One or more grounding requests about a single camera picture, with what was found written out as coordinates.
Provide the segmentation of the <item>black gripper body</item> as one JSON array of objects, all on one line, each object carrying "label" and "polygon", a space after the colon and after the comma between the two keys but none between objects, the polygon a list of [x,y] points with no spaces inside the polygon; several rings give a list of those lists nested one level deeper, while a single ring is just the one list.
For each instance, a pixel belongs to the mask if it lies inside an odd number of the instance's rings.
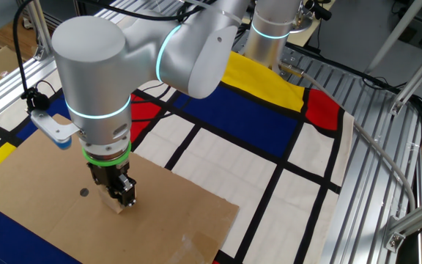
[{"label": "black gripper body", "polygon": [[130,179],[127,171],[130,168],[128,161],[112,166],[99,166],[88,163],[92,178],[97,185],[104,185],[115,191],[128,191]]}]

